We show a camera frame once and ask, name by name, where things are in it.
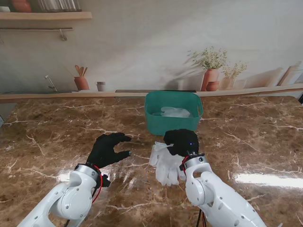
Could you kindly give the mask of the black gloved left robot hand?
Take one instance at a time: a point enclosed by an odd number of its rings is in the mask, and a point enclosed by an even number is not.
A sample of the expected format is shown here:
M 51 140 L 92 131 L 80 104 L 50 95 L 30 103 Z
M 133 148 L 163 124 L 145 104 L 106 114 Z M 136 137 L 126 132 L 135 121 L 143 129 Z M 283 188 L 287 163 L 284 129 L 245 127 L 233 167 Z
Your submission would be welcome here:
M 120 142 L 129 142 L 131 137 L 126 136 L 124 133 L 112 133 L 109 135 L 103 134 L 96 139 L 92 151 L 88 156 L 87 163 L 96 165 L 98 168 L 104 168 L 113 163 L 129 157 L 131 151 L 121 151 L 116 153 L 114 146 Z

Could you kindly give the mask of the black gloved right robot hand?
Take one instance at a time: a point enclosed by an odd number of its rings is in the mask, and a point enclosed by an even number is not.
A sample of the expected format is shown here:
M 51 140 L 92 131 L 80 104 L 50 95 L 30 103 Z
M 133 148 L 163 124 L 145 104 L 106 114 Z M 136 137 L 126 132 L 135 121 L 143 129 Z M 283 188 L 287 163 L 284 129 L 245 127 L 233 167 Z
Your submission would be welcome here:
M 198 136 L 188 129 L 178 129 L 167 131 L 163 138 L 172 156 L 179 155 L 187 157 L 199 153 Z

